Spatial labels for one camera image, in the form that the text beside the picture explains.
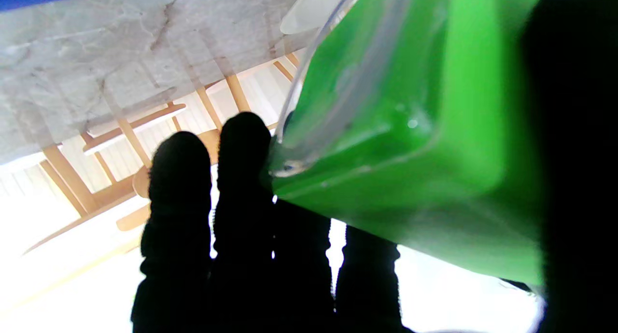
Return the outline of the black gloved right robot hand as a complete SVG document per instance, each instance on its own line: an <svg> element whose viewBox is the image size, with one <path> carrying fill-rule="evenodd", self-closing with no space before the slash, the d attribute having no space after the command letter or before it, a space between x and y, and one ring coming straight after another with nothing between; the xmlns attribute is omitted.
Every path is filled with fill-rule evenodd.
<svg viewBox="0 0 618 333"><path fill-rule="evenodd" d="M521 49L548 182L537 332L616 332L617 0L539 0ZM203 142L157 148L133 332L408 333L395 243L348 226L333 295L330 219L272 202L270 140L254 113L225 123L214 227Z"/></svg>

